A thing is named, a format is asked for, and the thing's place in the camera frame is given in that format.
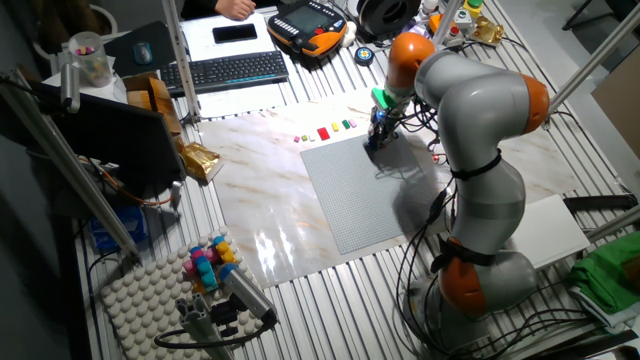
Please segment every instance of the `white lego baseplate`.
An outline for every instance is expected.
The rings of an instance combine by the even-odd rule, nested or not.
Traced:
[[[122,279],[100,290],[102,300],[127,358],[129,359],[210,359],[209,354],[201,350],[175,350],[158,347],[153,339],[171,330],[181,330],[180,313],[176,309],[176,300],[184,298],[189,304],[193,301],[192,284],[185,279],[182,264],[190,259],[189,249],[194,246],[209,246],[211,239],[221,235],[233,251],[238,268],[258,286],[256,278],[247,266],[243,256],[234,243],[226,227],[200,238],[188,246],[169,254],[168,257],[135,269]],[[224,285],[212,294],[204,296],[209,305],[215,305],[229,299],[231,292]],[[260,329],[262,322],[250,311],[238,313],[238,320],[230,324],[238,328],[236,338],[252,334]],[[167,338],[167,341],[194,342],[189,334]]]

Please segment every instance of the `cup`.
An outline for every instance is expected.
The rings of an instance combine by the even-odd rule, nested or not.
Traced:
[[[111,68],[100,35],[85,31],[69,40],[69,51],[74,62],[95,87],[105,87],[111,83]]]

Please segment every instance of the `mouse pad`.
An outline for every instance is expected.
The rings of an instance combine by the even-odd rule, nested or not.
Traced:
[[[436,195],[406,138],[369,153],[366,135],[300,153],[340,254],[410,234]]]
[[[148,42],[153,61],[148,65],[138,65],[133,59],[133,47],[139,42]],[[176,61],[167,25],[153,22],[114,39],[104,45],[107,55],[116,58],[113,69],[120,77],[134,76]]]

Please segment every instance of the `black clamp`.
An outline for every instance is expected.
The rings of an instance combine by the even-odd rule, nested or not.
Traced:
[[[496,165],[498,165],[500,163],[500,160],[502,160],[502,150],[498,149],[498,156],[496,156],[493,160],[491,160],[491,162],[489,162],[487,165],[475,169],[475,170],[471,170],[471,171],[465,171],[465,170],[460,170],[460,171],[453,171],[451,170],[451,176],[453,176],[456,179],[460,179],[462,181],[467,181],[469,179],[471,179],[474,176],[478,176],[481,174],[486,173],[487,171],[493,169],[494,167],[496,167]]]
[[[473,250],[467,249],[462,245],[456,244],[450,239],[444,241],[440,239],[440,251],[431,263],[431,273],[435,274],[443,267],[449,265],[454,257],[459,258],[462,262],[470,262],[480,266],[490,266],[493,263],[494,255],[485,255]]]

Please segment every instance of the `person's hand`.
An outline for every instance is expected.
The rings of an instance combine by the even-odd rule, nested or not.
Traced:
[[[216,11],[226,18],[244,20],[256,9],[251,0],[218,0]]]

